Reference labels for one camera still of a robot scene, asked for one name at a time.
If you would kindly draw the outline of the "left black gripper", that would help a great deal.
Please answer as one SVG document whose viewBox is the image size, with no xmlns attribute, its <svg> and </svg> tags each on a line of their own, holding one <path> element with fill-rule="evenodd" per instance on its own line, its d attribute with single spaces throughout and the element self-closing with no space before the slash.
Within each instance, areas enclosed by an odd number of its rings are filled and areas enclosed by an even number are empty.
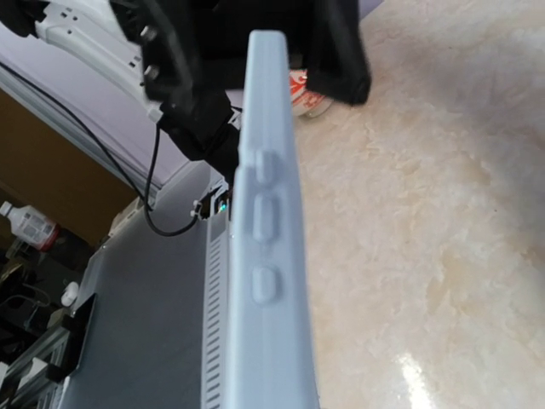
<svg viewBox="0 0 545 409">
<path fill-rule="evenodd" d="M 146 96 L 159 103 L 161 130 L 192 161 L 238 166 L 239 133 L 227 98 L 244 85 L 250 34 L 282 32 L 290 67 L 308 88 L 364 104 L 370 67 L 355 1 L 114 1 L 123 34 L 143 56 Z"/>
</svg>

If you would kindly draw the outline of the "light blue phone case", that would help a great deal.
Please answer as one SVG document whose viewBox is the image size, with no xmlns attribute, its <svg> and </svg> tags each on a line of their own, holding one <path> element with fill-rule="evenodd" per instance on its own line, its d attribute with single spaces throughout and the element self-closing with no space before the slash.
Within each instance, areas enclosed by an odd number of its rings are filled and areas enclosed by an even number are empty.
<svg viewBox="0 0 545 409">
<path fill-rule="evenodd" d="M 228 408 L 319 405 L 286 38 L 250 34 L 232 198 Z"/>
</svg>

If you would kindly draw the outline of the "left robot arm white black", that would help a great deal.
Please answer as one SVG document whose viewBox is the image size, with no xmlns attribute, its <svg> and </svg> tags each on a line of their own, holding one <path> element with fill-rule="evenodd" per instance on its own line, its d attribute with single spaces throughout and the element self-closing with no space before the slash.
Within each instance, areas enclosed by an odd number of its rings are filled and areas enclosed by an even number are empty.
<svg viewBox="0 0 545 409">
<path fill-rule="evenodd" d="M 238 166 L 227 94 L 244 85 L 250 34 L 282 32 L 308 88 L 364 104 L 371 72 L 355 1 L 4 1 L 14 35 L 65 50 L 138 101 L 192 161 Z"/>
</svg>

